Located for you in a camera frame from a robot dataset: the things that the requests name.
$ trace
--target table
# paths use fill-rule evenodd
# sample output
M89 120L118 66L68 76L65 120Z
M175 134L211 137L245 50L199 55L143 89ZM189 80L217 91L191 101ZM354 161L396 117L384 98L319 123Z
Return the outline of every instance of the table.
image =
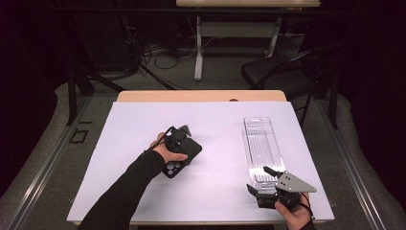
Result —
M176 0L178 7L194 8L309 8L319 7L319 0ZM281 18L275 22L202 22L197 16L196 22L196 65L194 79L201 81L203 68L202 36L225 36L225 37L270 37L271 41L266 57L271 57L275 50Z
M130 223L283 222L277 211L258 208L246 190L249 173L241 139L242 116L253 115L271 117L286 168L317 188L312 196L316 220L334 219L294 110L281 91L197 90L122 92L113 104L67 220L80 223L159 131L187 124L203 150L173 179L162 173L155 177Z

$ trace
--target gray carpet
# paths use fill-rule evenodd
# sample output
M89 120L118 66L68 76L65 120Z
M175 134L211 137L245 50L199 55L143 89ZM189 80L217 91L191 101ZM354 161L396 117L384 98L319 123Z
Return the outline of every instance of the gray carpet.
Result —
M288 55L295 53L298 42L300 41L290 40L281 43L279 53ZM192 57L180 58L177 65L169 70L157 68L153 61L147 66L155 74L189 89L246 89L247 85L240 76L239 68L247 61L261 58L263 47L266 46L267 43L264 40L212 41L205 49L203 81L193 79L194 58ZM157 64L159 66L160 63L168 64L171 61L170 57L161 56L157 59ZM143 76L140 72L130 78L117 80L116 83L127 89L165 90L150 76ZM94 82L94 85L97 94L88 99L88 105L74 127L77 131L76 135L72 134L68 138L73 143L69 143L68 140L61 148L60 158L57 159L52 176L41 191L34 207L25 213L25 218L21 219L18 225L20 229L76 229L74 224L66 221L66 217L72 206L72 198L79 189L93 149L102 132L111 104L117 97L117 94L102 84ZM49 154L55 150L59 137L64 133L68 115L66 85L62 85L57 90L57 94L59 104L54 119L24 169L0 199L0 229L8 228L24 194ZM298 105L303 102L303 99L299 99L293 104ZM317 228L372 229L359 202L358 194L350 183L343 159L328 128L329 124L324 122L325 111L320 104L324 102L311 103L303 132L327 197L334 203L332 210L336 220L320 224ZM406 229L404 211L386 191L358 147L350 117L350 105L342 97L338 106L338 125L340 127L338 132L343 137L356 169L371 193L377 213L381 216L386 229ZM87 133L87 136L81 143L84 133ZM285 227L278 225L276 229L285 229Z

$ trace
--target transparent tray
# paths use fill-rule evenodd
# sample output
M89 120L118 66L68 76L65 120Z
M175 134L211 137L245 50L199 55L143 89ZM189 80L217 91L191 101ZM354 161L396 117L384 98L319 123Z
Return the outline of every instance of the transparent tray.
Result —
M246 117L242 131L251 186L258 191L274 191L277 177L263 170L267 166L284 172L285 167L269 117Z

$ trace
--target table leg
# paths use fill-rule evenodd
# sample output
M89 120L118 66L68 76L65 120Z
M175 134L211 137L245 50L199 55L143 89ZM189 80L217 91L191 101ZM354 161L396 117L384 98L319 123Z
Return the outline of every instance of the table leg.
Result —
M277 39L278 39L278 35L279 35L279 30L281 28L281 22L282 22L281 18L278 18L275 21L275 27L273 29L273 35L272 35L272 38L271 38L271 43L269 44L268 51L265 51L265 57L266 58L272 57L272 55L274 54L275 46L277 44Z
M202 29L200 16L197 16L196 23L196 65L194 67L194 80L202 80L203 71L203 51L202 51Z

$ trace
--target black chair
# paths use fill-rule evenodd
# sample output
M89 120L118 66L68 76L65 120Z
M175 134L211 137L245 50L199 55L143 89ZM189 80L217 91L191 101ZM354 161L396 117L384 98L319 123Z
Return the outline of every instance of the black chair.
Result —
M300 125L313 95L324 97L336 69L336 60L342 51L337 42L297 54L295 57L272 56L255 60L241 67L241 75L251 89L281 90L288 101L308 95Z

